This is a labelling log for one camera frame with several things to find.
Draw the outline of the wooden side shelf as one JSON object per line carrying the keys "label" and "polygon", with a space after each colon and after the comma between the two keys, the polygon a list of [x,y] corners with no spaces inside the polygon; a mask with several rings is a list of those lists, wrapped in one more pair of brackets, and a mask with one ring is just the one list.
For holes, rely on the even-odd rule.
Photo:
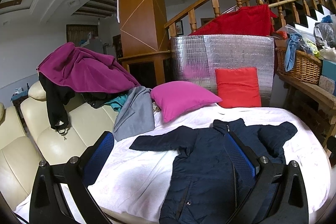
{"label": "wooden side shelf", "polygon": [[284,108],[298,116],[314,133],[327,156],[327,139],[335,136],[335,96],[318,85],[278,74],[288,89]]}

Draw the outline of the purple fleece garment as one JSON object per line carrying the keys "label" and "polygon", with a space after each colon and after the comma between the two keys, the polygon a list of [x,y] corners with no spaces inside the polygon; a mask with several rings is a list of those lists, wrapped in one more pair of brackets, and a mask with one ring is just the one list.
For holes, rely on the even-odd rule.
{"label": "purple fleece garment", "polygon": [[114,56],[97,53],[68,42],[50,53],[37,67],[58,86],[77,93],[121,93],[139,86]]}

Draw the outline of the grey garment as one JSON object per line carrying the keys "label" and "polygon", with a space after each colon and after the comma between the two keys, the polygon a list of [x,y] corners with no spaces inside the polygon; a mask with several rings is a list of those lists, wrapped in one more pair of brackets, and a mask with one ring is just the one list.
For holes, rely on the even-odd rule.
{"label": "grey garment", "polygon": [[137,136],[155,129],[151,89],[138,86],[130,89],[116,117],[113,135],[116,141]]}

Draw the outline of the magenta pillow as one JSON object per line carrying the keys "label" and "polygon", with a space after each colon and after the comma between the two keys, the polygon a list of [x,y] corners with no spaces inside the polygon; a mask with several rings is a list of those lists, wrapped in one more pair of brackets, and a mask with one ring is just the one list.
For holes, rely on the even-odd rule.
{"label": "magenta pillow", "polygon": [[172,81],[158,85],[151,90],[150,96],[161,109],[165,123],[186,112],[222,102],[222,99],[211,91],[188,81]]}

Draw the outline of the teal garment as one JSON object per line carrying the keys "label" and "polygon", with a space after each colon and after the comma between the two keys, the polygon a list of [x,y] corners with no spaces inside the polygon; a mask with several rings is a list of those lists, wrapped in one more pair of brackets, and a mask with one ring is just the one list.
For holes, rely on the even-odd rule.
{"label": "teal garment", "polygon": [[125,102],[127,101],[127,94],[117,96],[116,98],[104,103],[106,106],[110,106],[114,111],[120,112]]}

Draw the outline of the teal tissue box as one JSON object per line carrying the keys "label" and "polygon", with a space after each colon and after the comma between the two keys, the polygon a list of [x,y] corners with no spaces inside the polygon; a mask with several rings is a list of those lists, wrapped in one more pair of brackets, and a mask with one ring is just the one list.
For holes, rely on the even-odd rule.
{"label": "teal tissue box", "polygon": [[323,60],[322,75],[336,81],[336,62],[330,60]]}

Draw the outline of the black garment on sofa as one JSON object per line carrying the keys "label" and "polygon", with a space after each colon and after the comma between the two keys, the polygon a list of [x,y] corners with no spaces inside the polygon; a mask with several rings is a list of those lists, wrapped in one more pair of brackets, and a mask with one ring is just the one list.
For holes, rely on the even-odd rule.
{"label": "black garment on sofa", "polygon": [[[50,126],[60,135],[66,135],[66,129],[70,122],[65,108],[72,98],[75,97],[75,91],[67,86],[59,86],[49,80],[42,73],[39,73],[39,82],[46,92],[47,114]],[[121,92],[117,94],[109,93],[80,93],[84,102],[88,103],[94,109],[104,106],[104,103],[127,94]]]}

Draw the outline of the navy blue puffer jacket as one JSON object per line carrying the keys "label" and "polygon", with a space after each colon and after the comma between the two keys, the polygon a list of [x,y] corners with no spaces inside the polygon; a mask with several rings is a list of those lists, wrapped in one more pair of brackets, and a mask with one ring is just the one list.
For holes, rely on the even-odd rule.
{"label": "navy blue puffer jacket", "polygon": [[249,191],[224,149],[225,134],[233,132],[257,156],[286,162],[283,146],[297,133],[289,123],[247,126],[243,119],[214,120],[209,128],[180,126],[157,136],[139,136],[136,151],[177,150],[159,223],[225,223]]}

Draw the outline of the large red cushion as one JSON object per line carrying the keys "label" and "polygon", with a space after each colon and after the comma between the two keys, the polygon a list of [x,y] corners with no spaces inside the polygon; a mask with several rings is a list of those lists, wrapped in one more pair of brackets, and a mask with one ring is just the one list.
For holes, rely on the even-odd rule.
{"label": "large red cushion", "polygon": [[274,32],[272,19],[277,18],[267,4],[241,7],[213,19],[192,35],[270,36]]}

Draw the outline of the red pillow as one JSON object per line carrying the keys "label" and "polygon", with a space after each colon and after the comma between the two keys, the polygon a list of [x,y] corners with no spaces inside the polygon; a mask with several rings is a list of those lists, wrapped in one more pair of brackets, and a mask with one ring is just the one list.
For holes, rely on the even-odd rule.
{"label": "red pillow", "polygon": [[261,107],[257,69],[215,69],[217,93],[223,108]]}

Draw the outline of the blue cloth in basket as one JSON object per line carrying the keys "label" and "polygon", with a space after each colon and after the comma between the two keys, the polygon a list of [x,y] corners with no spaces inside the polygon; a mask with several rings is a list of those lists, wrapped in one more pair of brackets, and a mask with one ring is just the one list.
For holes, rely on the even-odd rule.
{"label": "blue cloth in basket", "polygon": [[284,69],[285,72],[289,72],[293,69],[295,63],[296,50],[300,47],[302,42],[302,36],[300,34],[290,34],[287,39],[287,48],[284,57]]}

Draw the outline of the silver foil insulation panel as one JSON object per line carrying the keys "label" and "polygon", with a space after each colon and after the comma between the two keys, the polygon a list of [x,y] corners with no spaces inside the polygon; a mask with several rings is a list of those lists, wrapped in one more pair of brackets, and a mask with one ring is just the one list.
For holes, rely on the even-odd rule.
{"label": "silver foil insulation panel", "polygon": [[215,69],[255,67],[261,104],[269,106],[273,86],[274,39],[249,35],[171,38],[174,79],[217,93]]}

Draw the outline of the cream leather sofa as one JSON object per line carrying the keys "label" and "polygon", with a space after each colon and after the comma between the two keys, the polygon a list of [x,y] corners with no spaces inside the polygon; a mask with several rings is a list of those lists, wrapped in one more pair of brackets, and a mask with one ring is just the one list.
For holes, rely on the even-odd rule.
{"label": "cream leather sofa", "polygon": [[1,107],[1,195],[12,210],[31,193],[42,159],[54,165],[81,156],[104,131],[112,131],[117,116],[110,106],[95,109],[77,94],[65,106],[69,125],[62,136],[50,126],[39,82],[20,108]]}

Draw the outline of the wicker basket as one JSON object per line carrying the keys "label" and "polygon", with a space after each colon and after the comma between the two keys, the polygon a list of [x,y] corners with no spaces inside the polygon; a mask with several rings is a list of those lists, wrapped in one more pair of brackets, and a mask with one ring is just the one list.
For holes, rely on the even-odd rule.
{"label": "wicker basket", "polygon": [[278,61],[277,74],[279,76],[292,77],[298,81],[317,85],[322,72],[322,61],[303,51],[296,51],[294,67],[286,72],[284,61],[286,48],[277,47],[275,49]]}

